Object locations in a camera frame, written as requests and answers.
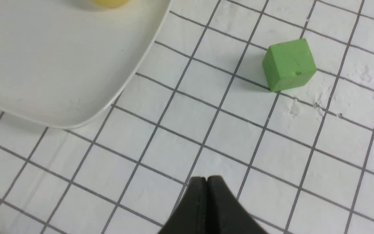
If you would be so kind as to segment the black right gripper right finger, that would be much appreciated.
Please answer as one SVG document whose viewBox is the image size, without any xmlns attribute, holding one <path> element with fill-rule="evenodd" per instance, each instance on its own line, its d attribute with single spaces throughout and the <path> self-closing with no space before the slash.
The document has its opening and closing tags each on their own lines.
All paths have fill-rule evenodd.
<svg viewBox="0 0 374 234">
<path fill-rule="evenodd" d="M 221 176 L 210 176 L 207 187 L 206 233 L 267 233 L 240 205 Z"/>
</svg>

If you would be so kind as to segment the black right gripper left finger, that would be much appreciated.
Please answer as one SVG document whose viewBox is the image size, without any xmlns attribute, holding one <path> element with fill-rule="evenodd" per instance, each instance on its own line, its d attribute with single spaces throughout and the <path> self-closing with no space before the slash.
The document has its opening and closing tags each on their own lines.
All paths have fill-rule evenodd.
<svg viewBox="0 0 374 234">
<path fill-rule="evenodd" d="M 177 208 L 159 234 L 205 234 L 206 208 L 206 179 L 192 177 Z"/>
</svg>

